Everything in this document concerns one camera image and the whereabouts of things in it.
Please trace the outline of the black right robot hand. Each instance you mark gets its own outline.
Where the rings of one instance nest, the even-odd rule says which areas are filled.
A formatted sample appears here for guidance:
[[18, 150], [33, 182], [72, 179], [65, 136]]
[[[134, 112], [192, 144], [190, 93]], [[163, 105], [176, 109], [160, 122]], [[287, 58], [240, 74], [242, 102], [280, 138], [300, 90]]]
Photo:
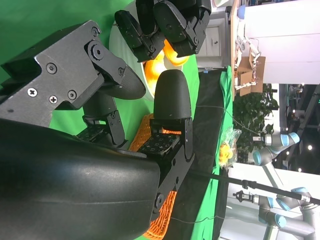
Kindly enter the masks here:
[[194, 160], [182, 71], [157, 81], [151, 136], [124, 148], [115, 98], [146, 88], [89, 20], [56, 31], [2, 67], [0, 237], [133, 240], [156, 220]]

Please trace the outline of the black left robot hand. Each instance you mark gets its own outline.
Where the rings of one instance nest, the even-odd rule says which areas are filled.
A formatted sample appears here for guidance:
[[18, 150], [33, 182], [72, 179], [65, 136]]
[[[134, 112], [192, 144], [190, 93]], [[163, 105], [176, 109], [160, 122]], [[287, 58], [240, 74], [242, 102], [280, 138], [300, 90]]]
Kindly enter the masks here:
[[209, 0], [137, 0], [137, 18], [129, 11], [114, 14], [118, 29], [139, 63], [154, 60], [171, 45], [179, 58], [199, 53], [206, 38]]

